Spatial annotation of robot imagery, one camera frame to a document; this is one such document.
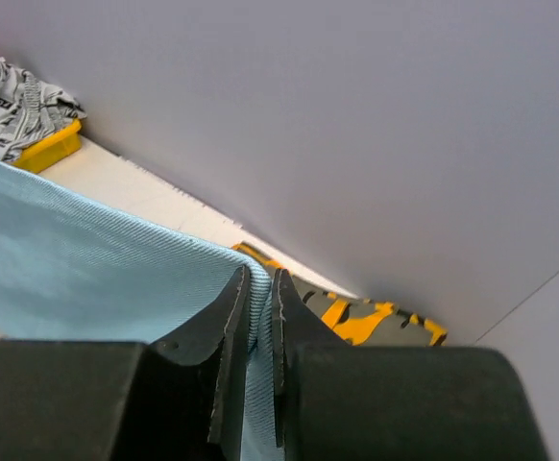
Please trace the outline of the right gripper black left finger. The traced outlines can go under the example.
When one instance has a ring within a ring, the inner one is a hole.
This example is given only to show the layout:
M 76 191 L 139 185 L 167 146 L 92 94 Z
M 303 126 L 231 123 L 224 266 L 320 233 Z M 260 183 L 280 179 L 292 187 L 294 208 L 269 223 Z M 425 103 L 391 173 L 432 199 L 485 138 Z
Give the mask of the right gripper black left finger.
M 168 366 L 164 445 L 179 460 L 240 458 L 250 281 L 238 267 L 210 304 L 152 344 Z

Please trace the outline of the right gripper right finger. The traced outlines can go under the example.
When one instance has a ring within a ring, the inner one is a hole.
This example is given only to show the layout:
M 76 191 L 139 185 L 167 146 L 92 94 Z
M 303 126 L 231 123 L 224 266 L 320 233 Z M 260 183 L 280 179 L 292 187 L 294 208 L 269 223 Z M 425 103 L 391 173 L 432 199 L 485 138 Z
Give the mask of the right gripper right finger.
M 288 372 L 300 346 L 348 346 L 303 302 L 287 269 L 273 277 L 271 302 L 275 434 L 278 448 L 285 447 Z

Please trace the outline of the light blue trousers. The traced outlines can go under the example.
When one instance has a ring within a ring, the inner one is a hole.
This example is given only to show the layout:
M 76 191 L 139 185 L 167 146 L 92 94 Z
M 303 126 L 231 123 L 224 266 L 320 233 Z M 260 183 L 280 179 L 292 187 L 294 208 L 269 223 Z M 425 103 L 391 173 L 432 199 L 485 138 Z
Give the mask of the light blue trousers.
M 10 338 L 152 342 L 213 301 L 240 266 L 251 274 L 241 456 L 281 460 L 268 273 L 0 162 L 0 333 Z

